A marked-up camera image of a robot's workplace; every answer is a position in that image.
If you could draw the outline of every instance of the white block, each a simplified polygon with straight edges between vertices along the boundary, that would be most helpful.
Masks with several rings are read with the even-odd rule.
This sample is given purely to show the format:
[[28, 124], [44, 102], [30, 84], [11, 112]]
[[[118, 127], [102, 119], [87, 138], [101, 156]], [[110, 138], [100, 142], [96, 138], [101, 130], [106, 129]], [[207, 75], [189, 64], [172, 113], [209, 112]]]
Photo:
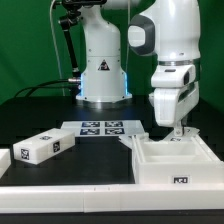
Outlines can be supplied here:
[[0, 149], [0, 178], [11, 165], [9, 149]]
[[74, 145], [73, 132], [54, 128], [14, 144], [14, 158], [39, 164]]

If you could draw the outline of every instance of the black cable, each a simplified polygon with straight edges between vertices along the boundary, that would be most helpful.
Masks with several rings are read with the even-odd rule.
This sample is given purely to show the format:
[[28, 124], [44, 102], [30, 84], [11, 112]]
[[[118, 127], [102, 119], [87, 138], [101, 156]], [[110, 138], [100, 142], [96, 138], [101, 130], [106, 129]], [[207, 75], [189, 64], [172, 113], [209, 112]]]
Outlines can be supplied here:
[[25, 97], [29, 97], [32, 93], [34, 93], [39, 87], [42, 86], [48, 86], [48, 85], [53, 85], [53, 84], [58, 84], [58, 83], [66, 83], [68, 82], [67, 79], [59, 79], [59, 80], [54, 80], [54, 81], [50, 81], [50, 82], [44, 82], [41, 83], [39, 85], [37, 85], [36, 87], [32, 87], [30, 88], [31, 90], [25, 95]]
[[70, 88], [71, 88], [71, 86], [38, 86], [38, 87], [34, 86], [34, 87], [27, 87], [27, 88], [24, 88], [24, 89], [21, 89], [20, 91], [18, 91], [15, 94], [14, 98], [16, 98], [20, 93], [22, 93], [22, 92], [24, 92], [26, 90], [29, 90], [29, 89], [31, 89], [31, 91], [33, 89], [35, 89], [34, 91], [36, 91], [38, 89], [70, 89]]
[[79, 71], [79, 67], [78, 67], [76, 56], [75, 56], [75, 51], [74, 51], [74, 47], [73, 47], [70, 32], [69, 32], [69, 30], [63, 30], [63, 31], [64, 31], [64, 36], [65, 36], [65, 40], [66, 40], [66, 43], [67, 43], [71, 64], [72, 64], [73, 77], [80, 78], [81, 73]]

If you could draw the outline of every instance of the white container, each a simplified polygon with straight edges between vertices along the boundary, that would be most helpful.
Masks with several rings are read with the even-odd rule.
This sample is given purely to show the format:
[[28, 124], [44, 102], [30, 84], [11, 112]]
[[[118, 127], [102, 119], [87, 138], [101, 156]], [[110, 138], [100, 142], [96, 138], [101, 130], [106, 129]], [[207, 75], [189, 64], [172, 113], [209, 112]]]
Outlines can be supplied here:
[[152, 142], [133, 137], [132, 167], [136, 184], [224, 183], [224, 163], [196, 135], [191, 141]]

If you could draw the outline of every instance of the white cube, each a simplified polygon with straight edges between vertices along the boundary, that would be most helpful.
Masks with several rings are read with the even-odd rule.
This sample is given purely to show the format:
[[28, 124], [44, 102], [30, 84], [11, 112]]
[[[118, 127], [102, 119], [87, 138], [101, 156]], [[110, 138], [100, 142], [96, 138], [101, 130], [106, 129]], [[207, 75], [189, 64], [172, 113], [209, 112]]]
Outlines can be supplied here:
[[14, 144], [14, 158], [39, 164], [74, 145], [74, 132], [53, 128]]

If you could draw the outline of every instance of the white platform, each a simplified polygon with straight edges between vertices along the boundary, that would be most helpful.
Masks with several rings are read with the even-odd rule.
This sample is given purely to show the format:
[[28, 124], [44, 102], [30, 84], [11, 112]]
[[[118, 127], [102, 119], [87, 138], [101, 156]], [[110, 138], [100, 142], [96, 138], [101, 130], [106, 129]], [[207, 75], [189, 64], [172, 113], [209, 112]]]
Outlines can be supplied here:
[[1, 187], [0, 213], [224, 209], [223, 162], [197, 132], [178, 142], [133, 137], [137, 184]]

